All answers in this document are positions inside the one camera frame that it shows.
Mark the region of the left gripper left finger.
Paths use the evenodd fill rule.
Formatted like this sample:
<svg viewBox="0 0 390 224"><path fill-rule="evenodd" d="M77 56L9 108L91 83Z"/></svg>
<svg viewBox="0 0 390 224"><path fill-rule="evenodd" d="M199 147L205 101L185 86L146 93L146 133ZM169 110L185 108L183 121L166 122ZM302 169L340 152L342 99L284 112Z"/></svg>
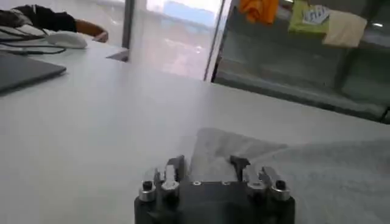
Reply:
<svg viewBox="0 0 390 224"><path fill-rule="evenodd" d="M163 201L179 199L180 183L185 179L186 162L183 155L168 159L164 166L147 170L138 191L138 199L143 202L155 202L158 197Z"/></svg>

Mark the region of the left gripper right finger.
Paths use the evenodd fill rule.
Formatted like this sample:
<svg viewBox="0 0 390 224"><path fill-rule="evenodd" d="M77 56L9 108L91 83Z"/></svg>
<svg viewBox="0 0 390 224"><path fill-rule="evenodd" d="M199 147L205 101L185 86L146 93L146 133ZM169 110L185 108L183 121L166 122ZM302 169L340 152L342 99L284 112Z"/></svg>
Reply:
<svg viewBox="0 0 390 224"><path fill-rule="evenodd" d="M277 201L291 198L290 188L285 180L269 166L257 170L248 159L230 155L229 163L234 167L237 180L244 182L251 197L271 197Z"/></svg>

